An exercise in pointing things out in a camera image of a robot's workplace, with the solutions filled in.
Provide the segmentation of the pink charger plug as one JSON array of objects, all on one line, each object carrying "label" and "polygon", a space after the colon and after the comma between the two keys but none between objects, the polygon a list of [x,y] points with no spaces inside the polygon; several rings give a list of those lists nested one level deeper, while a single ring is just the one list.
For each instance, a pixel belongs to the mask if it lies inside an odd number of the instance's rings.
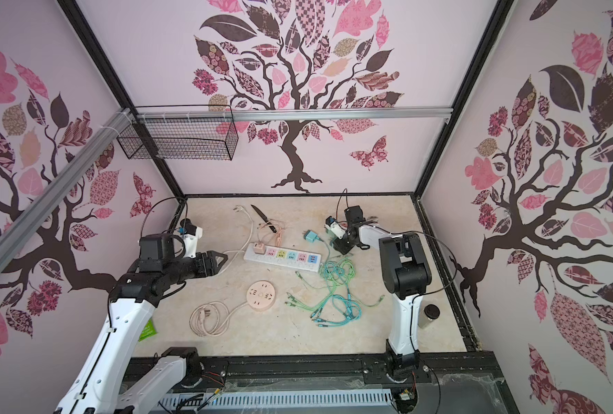
[{"label": "pink charger plug", "polygon": [[254,243],[253,251],[256,255],[264,255],[266,252],[266,245],[264,243]]}]

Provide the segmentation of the teal charger plug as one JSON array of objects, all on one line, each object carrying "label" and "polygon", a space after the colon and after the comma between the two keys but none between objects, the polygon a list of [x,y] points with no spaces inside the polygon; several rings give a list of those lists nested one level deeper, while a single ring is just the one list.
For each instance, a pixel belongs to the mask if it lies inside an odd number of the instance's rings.
[{"label": "teal charger plug", "polygon": [[315,243],[315,242],[319,242],[321,241],[321,238],[318,236],[317,233],[315,233],[312,230],[308,230],[305,234],[304,234],[304,239],[310,243]]}]

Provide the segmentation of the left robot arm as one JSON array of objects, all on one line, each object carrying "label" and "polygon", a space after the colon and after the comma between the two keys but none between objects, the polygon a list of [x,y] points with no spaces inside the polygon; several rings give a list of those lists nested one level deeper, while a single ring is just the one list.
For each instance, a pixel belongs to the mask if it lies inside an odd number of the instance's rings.
[{"label": "left robot arm", "polygon": [[57,413],[149,413],[168,391],[201,377],[194,348],[170,350],[128,391],[120,388],[142,331],[158,305],[191,279],[218,274],[226,254],[199,252],[198,234],[143,236],[139,257],[109,293],[107,317],[89,357]]}]

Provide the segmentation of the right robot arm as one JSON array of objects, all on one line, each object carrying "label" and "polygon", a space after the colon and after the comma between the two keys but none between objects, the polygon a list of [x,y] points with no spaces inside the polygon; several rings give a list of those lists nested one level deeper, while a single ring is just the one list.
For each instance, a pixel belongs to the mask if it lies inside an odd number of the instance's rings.
[{"label": "right robot arm", "polygon": [[327,217],[325,229],[334,235],[332,246],[346,255],[353,248],[378,251],[382,281],[392,295],[393,316],[386,354],[392,369],[418,367],[420,306],[432,283],[420,236],[415,231],[391,232],[363,216],[360,206],[344,211],[345,220]]}]

